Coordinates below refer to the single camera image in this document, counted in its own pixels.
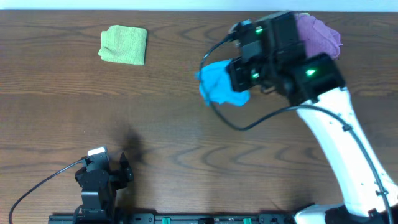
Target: green light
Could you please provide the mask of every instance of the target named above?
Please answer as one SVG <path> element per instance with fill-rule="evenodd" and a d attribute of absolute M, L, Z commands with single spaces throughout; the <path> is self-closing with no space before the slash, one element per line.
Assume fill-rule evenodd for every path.
<path fill-rule="evenodd" d="M 251 78 L 252 78 L 252 79 L 256 79 L 256 78 L 258 78 L 258 77 L 260 77 L 260 75 L 259 75 L 258 73 L 251 75 Z"/>
<path fill-rule="evenodd" d="M 314 69 L 308 69 L 307 71 L 305 71 L 305 73 L 307 74 L 308 77 L 312 76 L 315 72 L 316 72 L 316 70 L 314 70 Z"/>
<path fill-rule="evenodd" d="M 262 32 L 262 28 L 261 27 L 256 29 L 256 33 L 257 34 L 260 34 L 261 32 Z"/>

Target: purple cloth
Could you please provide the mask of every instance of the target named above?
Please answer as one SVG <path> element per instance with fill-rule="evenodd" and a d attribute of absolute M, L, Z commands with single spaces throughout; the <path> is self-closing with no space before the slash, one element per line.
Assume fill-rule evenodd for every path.
<path fill-rule="evenodd" d="M 305 42 L 308 57 L 325 52 L 336 59 L 340 54 L 340 34 L 309 14 L 296 14 L 300 39 Z"/>

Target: green cloth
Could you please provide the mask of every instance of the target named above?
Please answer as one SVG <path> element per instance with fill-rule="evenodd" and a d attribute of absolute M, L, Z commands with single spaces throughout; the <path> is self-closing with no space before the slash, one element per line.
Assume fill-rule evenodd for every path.
<path fill-rule="evenodd" d="M 107 62 L 143 65 L 146 41 L 145 29 L 114 25 L 102 31 L 98 55 Z"/>

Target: cloth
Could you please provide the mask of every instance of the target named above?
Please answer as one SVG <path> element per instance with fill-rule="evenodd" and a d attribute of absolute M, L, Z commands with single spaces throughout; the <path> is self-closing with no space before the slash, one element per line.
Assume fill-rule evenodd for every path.
<path fill-rule="evenodd" d="M 307 57 L 322 52 L 333 59 L 339 56 L 342 43 L 337 31 L 308 13 L 296 14 L 296 21 L 300 39 L 305 43 Z"/>
<path fill-rule="evenodd" d="M 335 59 L 340 54 L 340 34 L 326 26 L 322 21 L 310 16 L 308 13 L 296 14 L 297 29 L 300 39 L 305 42 L 305 51 L 308 57 L 326 52 Z M 235 106 L 243 106 L 250 99 L 248 90 L 238 93 L 231 87 L 226 66 L 231 60 L 215 62 L 207 65 L 202 70 L 202 81 L 209 93 L 211 101 L 219 104 L 231 103 Z M 200 93 L 206 98 L 200 84 Z"/>
<path fill-rule="evenodd" d="M 146 40 L 145 29 L 114 25 L 102 31 L 98 55 L 107 62 L 143 65 Z"/>
<path fill-rule="evenodd" d="M 206 103 L 209 105 L 209 100 L 219 104 L 231 103 L 235 106 L 242 106 L 250 99 L 250 92 L 248 90 L 238 93 L 232 90 L 231 79 L 226 71 L 226 67 L 232 60 L 225 60 L 215 62 L 207 65 L 202 69 L 202 83 L 200 85 L 200 93 L 206 99 L 203 86 L 209 93 L 210 99 Z"/>

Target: wooden table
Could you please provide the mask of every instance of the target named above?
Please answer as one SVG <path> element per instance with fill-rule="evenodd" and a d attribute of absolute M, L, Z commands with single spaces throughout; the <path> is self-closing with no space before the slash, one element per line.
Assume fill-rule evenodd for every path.
<path fill-rule="evenodd" d="M 136 181 L 118 205 L 162 213 L 256 213 L 342 200 L 317 141 L 295 113 L 240 133 L 206 107 L 194 73 L 235 22 L 268 12 L 1 11 L 0 223 L 36 183 L 106 145 Z M 338 60 L 365 133 L 398 180 L 398 15 L 314 13 L 343 38 Z M 146 64 L 101 60 L 101 31 L 148 30 Z M 227 45 L 209 62 L 236 56 Z M 252 92 L 238 124 L 286 106 Z M 14 223 L 46 223 L 81 204 L 74 167 L 29 195 Z"/>

